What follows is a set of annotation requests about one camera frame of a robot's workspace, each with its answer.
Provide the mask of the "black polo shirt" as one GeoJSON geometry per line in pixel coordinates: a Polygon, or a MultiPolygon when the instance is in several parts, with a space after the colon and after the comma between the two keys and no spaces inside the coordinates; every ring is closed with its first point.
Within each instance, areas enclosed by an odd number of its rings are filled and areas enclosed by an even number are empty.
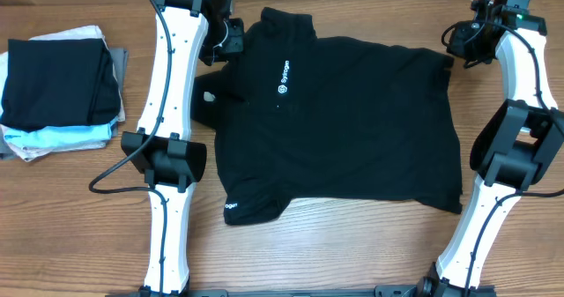
{"type": "Polygon", "coordinates": [[[243,51],[195,79],[191,116],[215,132],[230,226],[297,198],[409,201],[458,214],[453,59],[427,48],[320,38],[312,18],[266,8],[243,51]]]}

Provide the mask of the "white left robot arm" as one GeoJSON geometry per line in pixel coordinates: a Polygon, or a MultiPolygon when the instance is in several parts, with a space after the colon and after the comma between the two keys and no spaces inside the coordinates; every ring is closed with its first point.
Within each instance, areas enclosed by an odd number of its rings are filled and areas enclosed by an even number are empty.
{"type": "Polygon", "coordinates": [[[186,296],[189,207],[204,173],[206,147],[191,141],[197,64],[241,52],[243,24],[233,0],[152,0],[156,49],[148,97],[122,150],[144,175],[152,212],[149,266],[138,296],[186,296]]]}

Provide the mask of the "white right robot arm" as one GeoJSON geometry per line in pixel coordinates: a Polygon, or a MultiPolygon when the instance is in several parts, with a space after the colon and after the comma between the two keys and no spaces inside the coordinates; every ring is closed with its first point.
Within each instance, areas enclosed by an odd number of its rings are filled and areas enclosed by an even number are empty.
{"type": "Polygon", "coordinates": [[[504,102],[478,135],[471,199],[449,245],[415,286],[378,286],[377,296],[494,296],[481,272],[504,220],[563,146],[563,112],[545,68],[545,20],[517,4],[487,7],[449,27],[444,45],[472,66],[496,59],[504,102]]]}

